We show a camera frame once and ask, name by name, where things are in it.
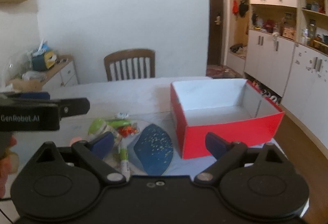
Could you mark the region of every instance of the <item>red box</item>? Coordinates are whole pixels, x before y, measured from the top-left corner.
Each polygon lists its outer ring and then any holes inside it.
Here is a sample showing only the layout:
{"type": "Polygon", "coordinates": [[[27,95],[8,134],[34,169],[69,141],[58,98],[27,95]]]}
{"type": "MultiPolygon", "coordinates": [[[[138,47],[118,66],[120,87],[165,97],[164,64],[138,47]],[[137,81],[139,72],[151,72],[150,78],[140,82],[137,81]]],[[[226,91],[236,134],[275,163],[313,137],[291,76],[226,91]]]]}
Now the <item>red box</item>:
{"type": "Polygon", "coordinates": [[[210,155],[208,132],[248,146],[268,142],[284,116],[245,79],[173,82],[171,112],[183,159],[210,155]]]}

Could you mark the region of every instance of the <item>baseboard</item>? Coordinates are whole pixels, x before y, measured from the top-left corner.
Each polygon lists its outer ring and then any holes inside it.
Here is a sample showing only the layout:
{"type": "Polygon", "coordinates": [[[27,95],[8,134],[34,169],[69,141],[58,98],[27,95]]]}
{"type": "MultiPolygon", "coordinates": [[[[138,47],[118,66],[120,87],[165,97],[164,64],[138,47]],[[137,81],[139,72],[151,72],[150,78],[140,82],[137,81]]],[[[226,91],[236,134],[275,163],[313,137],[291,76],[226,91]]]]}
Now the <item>baseboard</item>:
{"type": "Polygon", "coordinates": [[[307,135],[307,137],[309,137],[309,139],[319,148],[319,150],[328,159],[328,149],[324,146],[324,144],[321,143],[321,141],[288,109],[286,109],[283,105],[280,105],[280,108],[285,112],[287,117],[289,117],[307,135]]]}

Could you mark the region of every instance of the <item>white wall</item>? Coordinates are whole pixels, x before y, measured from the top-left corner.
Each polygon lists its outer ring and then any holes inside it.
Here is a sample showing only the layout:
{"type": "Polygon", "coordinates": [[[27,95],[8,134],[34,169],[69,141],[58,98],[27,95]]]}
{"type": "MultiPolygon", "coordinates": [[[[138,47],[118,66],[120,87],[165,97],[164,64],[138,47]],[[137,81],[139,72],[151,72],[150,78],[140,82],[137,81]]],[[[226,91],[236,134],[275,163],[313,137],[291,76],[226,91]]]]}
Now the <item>white wall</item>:
{"type": "Polygon", "coordinates": [[[221,49],[221,64],[227,64],[227,56],[229,52],[229,30],[230,30],[230,0],[223,0],[223,36],[221,49]]]}
{"type": "Polygon", "coordinates": [[[36,0],[21,4],[0,3],[0,72],[10,56],[39,44],[36,0]]]}
{"type": "Polygon", "coordinates": [[[204,76],[209,0],[38,0],[41,38],[75,58],[81,83],[106,81],[103,58],[156,51],[156,77],[204,76]]]}

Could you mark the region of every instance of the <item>wooden chair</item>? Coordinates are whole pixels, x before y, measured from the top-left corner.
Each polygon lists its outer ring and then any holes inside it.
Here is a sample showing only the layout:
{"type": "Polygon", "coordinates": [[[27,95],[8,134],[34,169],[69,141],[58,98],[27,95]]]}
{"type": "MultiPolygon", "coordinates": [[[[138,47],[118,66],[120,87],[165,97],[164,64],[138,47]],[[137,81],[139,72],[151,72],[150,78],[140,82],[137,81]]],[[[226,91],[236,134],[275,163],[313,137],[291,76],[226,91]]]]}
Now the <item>wooden chair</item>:
{"type": "Polygon", "coordinates": [[[150,49],[127,49],[114,52],[104,58],[104,65],[108,81],[113,81],[111,68],[114,68],[113,75],[115,77],[115,81],[141,79],[142,77],[148,78],[148,75],[150,78],[154,78],[155,51],[150,49]]]}

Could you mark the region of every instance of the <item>eyeglasses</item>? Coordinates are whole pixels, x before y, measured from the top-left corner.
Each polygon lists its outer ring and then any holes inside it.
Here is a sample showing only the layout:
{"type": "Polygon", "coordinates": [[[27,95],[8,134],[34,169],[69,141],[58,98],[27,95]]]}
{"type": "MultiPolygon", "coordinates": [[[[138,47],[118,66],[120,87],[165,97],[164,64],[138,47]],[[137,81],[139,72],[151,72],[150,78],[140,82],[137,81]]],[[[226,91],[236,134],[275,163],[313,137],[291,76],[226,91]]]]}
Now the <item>eyeglasses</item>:
{"type": "Polygon", "coordinates": [[[61,60],[57,60],[56,64],[61,64],[62,62],[67,62],[67,58],[63,58],[61,60]]]}

